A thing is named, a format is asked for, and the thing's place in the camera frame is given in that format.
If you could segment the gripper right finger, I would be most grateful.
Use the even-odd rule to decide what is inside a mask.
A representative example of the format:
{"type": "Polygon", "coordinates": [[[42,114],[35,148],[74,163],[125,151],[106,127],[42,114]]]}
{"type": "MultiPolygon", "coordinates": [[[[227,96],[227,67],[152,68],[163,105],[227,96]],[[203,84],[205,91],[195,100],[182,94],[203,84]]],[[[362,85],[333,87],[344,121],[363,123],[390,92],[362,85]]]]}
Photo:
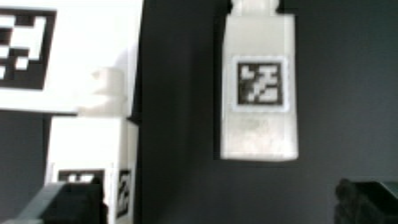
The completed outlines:
{"type": "Polygon", "coordinates": [[[398,224],[398,182],[340,181],[335,224],[398,224]]]}

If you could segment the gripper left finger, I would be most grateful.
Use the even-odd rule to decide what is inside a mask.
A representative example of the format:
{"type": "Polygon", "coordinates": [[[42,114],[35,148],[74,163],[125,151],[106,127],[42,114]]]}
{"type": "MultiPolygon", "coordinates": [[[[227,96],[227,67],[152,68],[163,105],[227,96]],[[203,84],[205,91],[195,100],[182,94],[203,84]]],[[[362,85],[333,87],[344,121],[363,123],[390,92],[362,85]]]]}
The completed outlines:
{"type": "Polygon", "coordinates": [[[49,184],[12,224],[109,224],[100,183],[49,184]]]}

